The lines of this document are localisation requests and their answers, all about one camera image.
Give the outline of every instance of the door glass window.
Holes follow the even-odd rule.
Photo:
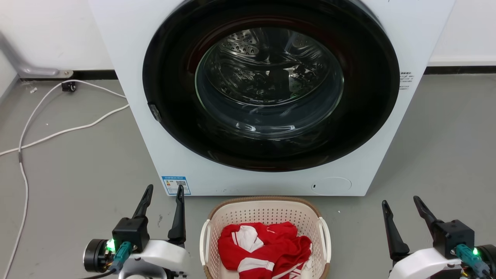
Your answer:
[[[285,28],[231,34],[203,56],[196,94],[224,132],[252,139],[300,136],[325,120],[343,92],[334,55],[318,41]]]

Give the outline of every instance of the black baseboard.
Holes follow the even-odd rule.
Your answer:
[[[496,73],[496,66],[427,67],[424,74]],[[75,70],[70,79],[117,79],[114,70]],[[66,78],[23,78],[22,80],[66,80]]]
[[[117,79],[116,71],[114,70],[75,70],[70,78],[22,78],[21,80],[100,80],[100,79]]]
[[[424,74],[496,73],[496,66],[427,67]]]

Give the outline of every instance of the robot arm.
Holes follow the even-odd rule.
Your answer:
[[[132,218],[122,218],[112,231],[112,239],[93,239],[86,247],[83,263],[86,271],[113,271],[119,279],[187,278],[190,255],[186,251],[184,189],[179,186],[176,213],[168,240],[153,240],[148,235],[146,209],[151,203],[153,185],[149,185]]]
[[[475,233],[459,220],[437,219],[417,196],[415,206],[433,237],[433,248],[410,254],[393,221],[387,201],[382,202],[389,255],[393,269],[389,279],[494,279],[496,247],[475,247]]]

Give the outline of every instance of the concrete floor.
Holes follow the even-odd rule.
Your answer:
[[[95,81],[117,92],[117,81]],[[17,147],[32,110],[56,82],[20,83],[0,105],[0,151]],[[29,91],[37,87],[38,91]],[[80,85],[56,93],[33,121],[25,143],[88,124],[125,100]],[[381,212],[388,200],[412,251],[432,239],[412,197],[420,196],[445,221],[459,219],[476,244],[496,244],[496,75],[424,76],[365,197],[309,197],[331,232],[330,278],[387,278],[391,269]],[[132,216],[146,185],[152,238],[167,238],[175,202],[165,194],[129,109],[98,125],[24,151],[30,200],[10,279],[80,278],[92,238],[109,238],[121,217]],[[0,272],[7,265],[22,219],[24,183],[17,154],[0,157]],[[186,199],[186,248],[193,276],[204,278],[199,232],[210,210],[227,197]]]

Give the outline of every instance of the red clothing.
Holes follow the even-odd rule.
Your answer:
[[[218,241],[219,255],[240,279],[296,278],[311,254],[310,239],[297,234],[289,222],[228,225]]]

